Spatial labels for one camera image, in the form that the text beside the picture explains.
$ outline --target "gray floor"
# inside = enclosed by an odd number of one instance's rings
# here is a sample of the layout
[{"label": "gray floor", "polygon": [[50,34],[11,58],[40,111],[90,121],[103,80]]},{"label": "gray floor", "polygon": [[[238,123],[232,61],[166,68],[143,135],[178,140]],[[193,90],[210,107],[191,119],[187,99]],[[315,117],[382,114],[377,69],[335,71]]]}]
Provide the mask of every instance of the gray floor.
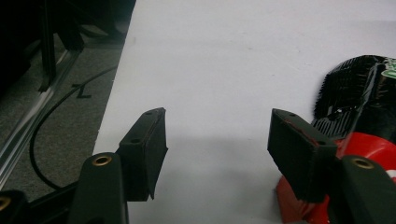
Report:
[{"label": "gray floor", "polygon": [[[57,57],[62,52],[62,43],[57,40]],[[117,65],[120,55],[121,48],[85,48],[49,104],[55,104],[73,85]],[[31,64],[29,71],[0,98],[0,146],[37,95],[42,78],[40,53]],[[87,84],[82,92],[75,92],[40,129],[35,140],[37,163],[55,184],[65,186],[78,180],[82,163],[92,154],[115,74],[116,69]],[[34,173],[28,148],[2,190],[6,189],[24,191],[29,201],[52,192]]]}]

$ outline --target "black wire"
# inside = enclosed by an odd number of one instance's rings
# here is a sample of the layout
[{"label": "black wire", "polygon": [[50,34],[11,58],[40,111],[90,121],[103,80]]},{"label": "black wire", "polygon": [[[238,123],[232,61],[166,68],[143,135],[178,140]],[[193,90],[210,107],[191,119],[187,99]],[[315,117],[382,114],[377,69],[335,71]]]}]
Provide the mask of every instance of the black wire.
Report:
[{"label": "black wire", "polygon": [[88,84],[89,82],[93,81],[94,79],[110,72],[111,70],[116,69],[117,66],[112,66],[110,68],[107,68],[106,70],[102,71],[101,73],[90,77],[77,87],[75,87],[73,90],[71,90],[69,93],[67,93],[60,101],[58,101],[44,116],[43,118],[38,122],[37,126],[35,127],[35,130],[33,131],[32,138],[30,139],[30,147],[29,147],[29,157],[30,157],[30,163],[32,163],[32,167],[35,170],[35,173],[37,176],[48,186],[50,186],[53,189],[60,189],[58,185],[54,184],[52,181],[48,180],[40,171],[40,169],[37,166],[37,163],[35,161],[35,137],[37,136],[38,131],[40,130],[40,127],[43,125],[43,123],[47,120],[47,118],[52,114],[52,112],[58,108],[59,105],[61,105],[67,98],[69,98],[74,92],[78,91],[81,89],[83,86]]}]

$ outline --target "screw hole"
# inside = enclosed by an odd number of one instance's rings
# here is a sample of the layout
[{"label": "screw hole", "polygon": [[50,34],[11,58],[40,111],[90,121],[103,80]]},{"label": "screw hole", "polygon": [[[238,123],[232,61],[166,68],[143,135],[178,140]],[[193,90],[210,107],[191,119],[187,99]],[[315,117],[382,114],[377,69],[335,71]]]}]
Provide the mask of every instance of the screw hole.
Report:
[{"label": "screw hole", "polygon": [[369,161],[366,161],[366,160],[353,159],[352,162],[355,165],[357,165],[357,166],[359,166],[360,168],[363,168],[363,169],[368,169],[369,170],[369,169],[373,169],[374,168],[373,164],[370,163]]},{"label": "screw hole", "polygon": [[101,156],[96,158],[95,160],[93,160],[92,164],[94,166],[103,166],[103,165],[107,165],[112,161],[112,158],[109,156]]}]

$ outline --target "white surface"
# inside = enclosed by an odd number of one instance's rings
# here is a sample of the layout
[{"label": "white surface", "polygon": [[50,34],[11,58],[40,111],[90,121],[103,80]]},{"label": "white surface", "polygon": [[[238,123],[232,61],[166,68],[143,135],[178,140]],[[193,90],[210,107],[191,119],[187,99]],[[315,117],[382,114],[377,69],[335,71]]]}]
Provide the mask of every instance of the white surface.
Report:
[{"label": "white surface", "polygon": [[132,223],[280,223],[266,151],[271,109],[312,119],[337,64],[396,57],[396,2],[137,0],[94,153],[163,106],[156,199]]}]

